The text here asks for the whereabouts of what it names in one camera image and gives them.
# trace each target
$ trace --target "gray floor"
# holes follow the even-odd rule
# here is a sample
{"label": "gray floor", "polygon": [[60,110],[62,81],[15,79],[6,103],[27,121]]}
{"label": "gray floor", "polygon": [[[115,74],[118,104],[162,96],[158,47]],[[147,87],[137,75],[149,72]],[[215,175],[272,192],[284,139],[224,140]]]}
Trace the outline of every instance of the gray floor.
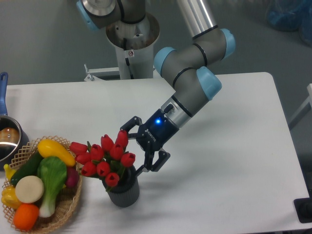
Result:
{"label": "gray floor", "polygon": [[[312,48],[297,32],[268,26],[267,2],[210,0],[219,27],[230,29],[236,38],[236,52],[210,69],[215,74],[272,74],[289,120],[308,96]],[[147,0],[147,10],[161,27],[156,52],[165,46],[181,49],[192,42],[175,0]],[[0,0],[0,30],[0,71],[9,73],[9,84],[82,81],[84,63],[89,69],[117,66],[105,30],[87,29],[76,0]],[[304,172],[312,171],[311,112],[291,134]]]}

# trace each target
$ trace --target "orange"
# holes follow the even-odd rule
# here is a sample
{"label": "orange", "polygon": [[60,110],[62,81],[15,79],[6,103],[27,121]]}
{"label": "orange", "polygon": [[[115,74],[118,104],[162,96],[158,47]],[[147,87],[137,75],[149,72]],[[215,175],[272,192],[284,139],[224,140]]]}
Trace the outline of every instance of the orange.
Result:
{"label": "orange", "polygon": [[28,231],[32,229],[39,216],[39,208],[34,204],[21,204],[15,212],[13,224],[17,229]]}

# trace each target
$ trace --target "yellow zucchini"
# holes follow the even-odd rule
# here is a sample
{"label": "yellow zucchini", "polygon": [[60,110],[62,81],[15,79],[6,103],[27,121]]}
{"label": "yellow zucchini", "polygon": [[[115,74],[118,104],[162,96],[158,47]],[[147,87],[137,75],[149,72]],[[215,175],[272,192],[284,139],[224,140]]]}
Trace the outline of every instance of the yellow zucchini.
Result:
{"label": "yellow zucchini", "polygon": [[58,157],[68,167],[73,167],[76,164],[74,156],[72,156],[70,152],[57,141],[51,139],[41,140],[38,143],[38,151],[42,157]]}

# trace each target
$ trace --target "red tulip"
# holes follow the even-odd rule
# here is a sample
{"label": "red tulip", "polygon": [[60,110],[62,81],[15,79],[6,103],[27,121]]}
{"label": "red tulip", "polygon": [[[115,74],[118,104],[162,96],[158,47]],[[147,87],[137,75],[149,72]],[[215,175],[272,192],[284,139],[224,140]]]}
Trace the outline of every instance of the red tulip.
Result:
{"label": "red tulip", "polygon": [[126,153],[121,157],[121,164],[124,167],[131,167],[136,160],[136,155],[132,153]]}
{"label": "red tulip", "polygon": [[97,160],[102,161],[102,158],[104,157],[104,151],[99,145],[92,145],[91,147],[91,160]]}
{"label": "red tulip", "polygon": [[107,176],[111,172],[111,168],[107,162],[100,162],[97,165],[97,174],[100,177]]}
{"label": "red tulip", "polygon": [[112,159],[120,161],[121,156],[123,155],[123,148],[119,144],[114,144],[111,150],[109,151]]}
{"label": "red tulip", "polygon": [[109,152],[114,145],[114,142],[108,135],[104,135],[101,137],[101,146],[104,152]]}
{"label": "red tulip", "polygon": [[84,165],[91,161],[91,154],[89,152],[82,153],[76,157],[76,162]]}
{"label": "red tulip", "polygon": [[106,177],[105,177],[105,183],[109,187],[115,187],[118,184],[119,181],[119,176],[115,172],[110,172]]}
{"label": "red tulip", "polygon": [[121,145],[123,148],[126,148],[128,145],[128,133],[125,130],[120,130],[118,135],[117,135],[117,139],[115,144],[119,144]]}
{"label": "red tulip", "polygon": [[69,146],[69,150],[72,151],[75,155],[79,155],[87,152],[88,146],[78,142],[72,142]]}
{"label": "red tulip", "polygon": [[81,169],[81,174],[83,176],[93,176],[97,173],[97,166],[91,161],[87,162]]}

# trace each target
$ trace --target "blue led light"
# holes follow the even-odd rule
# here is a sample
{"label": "blue led light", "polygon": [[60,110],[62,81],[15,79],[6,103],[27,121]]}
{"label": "blue led light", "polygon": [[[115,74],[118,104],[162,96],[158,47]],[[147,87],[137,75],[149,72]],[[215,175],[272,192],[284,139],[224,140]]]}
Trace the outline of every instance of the blue led light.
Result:
{"label": "blue led light", "polygon": [[157,119],[155,120],[155,124],[161,124],[161,119],[160,119],[160,118],[157,118]]}

